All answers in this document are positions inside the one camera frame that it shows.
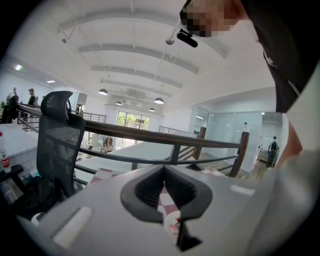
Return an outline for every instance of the tiled floor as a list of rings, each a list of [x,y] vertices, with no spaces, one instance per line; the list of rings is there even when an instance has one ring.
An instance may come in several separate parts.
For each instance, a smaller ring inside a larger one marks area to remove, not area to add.
[[[199,159],[209,159],[209,158],[214,158],[214,156],[208,154],[208,153],[201,153]],[[206,163],[201,163],[199,164],[200,167],[208,170],[213,169],[219,169],[223,168],[226,166],[229,166],[230,163],[226,161],[217,161],[217,162],[206,162]],[[266,164],[264,162],[256,162],[253,170],[251,172],[245,171],[243,169],[240,169],[238,175],[236,176],[238,179],[243,179],[243,180],[260,180],[265,171],[266,171]],[[227,175],[231,171],[231,167],[228,169],[225,169],[221,171],[223,174]]]

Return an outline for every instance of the black clothing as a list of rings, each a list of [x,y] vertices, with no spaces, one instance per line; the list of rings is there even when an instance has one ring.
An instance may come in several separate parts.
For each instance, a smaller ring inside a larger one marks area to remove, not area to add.
[[[277,147],[278,147],[278,145],[277,145],[277,143],[274,141],[274,142],[271,144],[271,150],[272,150],[272,151],[277,151]]]
[[[6,106],[4,106],[2,117],[1,117],[1,123],[2,124],[11,124],[12,119],[16,119],[18,116],[18,96],[13,96],[9,99],[9,102]]]
[[[286,113],[319,61],[318,9],[308,0],[241,1],[275,82],[276,111]]]
[[[33,95],[30,96],[30,99],[29,99],[28,104],[29,104],[29,105],[34,105],[34,104],[35,104],[35,101],[36,101],[36,97],[35,97],[35,95],[33,94]]]

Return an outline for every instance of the mesh chair back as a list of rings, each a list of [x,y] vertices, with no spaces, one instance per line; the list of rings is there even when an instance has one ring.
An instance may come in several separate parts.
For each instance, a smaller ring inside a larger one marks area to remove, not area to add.
[[[85,132],[82,117],[67,113],[70,91],[55,91],[44,97],[36,167],[42,178],[54,181],[67,197],[74,194],[74,167]]]

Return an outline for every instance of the bottle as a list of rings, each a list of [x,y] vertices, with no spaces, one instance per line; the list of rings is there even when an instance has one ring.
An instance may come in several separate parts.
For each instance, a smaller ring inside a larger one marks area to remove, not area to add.
[[[247,124],[248,124],[247,122],[244,123],[243,132],[249,133],[250,132],[250,127],[248,127]]]
[[[9,162],[9,158],[6,151],[5,141],[2,134],[2,131],[0,131],[0,158],[1,158],[1,165],[2,168],[6,173],[9,173],[11,171],[11,166]]]

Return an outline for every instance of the window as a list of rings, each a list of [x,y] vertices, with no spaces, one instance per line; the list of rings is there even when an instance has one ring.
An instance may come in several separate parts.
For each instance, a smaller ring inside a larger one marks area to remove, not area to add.
[[[119,111],[116,120],[117,126],[130,127],[141,130],[148,130],[150,116],[135,114],[130,112]],[[134,145],[134,139],[117,138],[115,143],[115,149],[125,148]]]

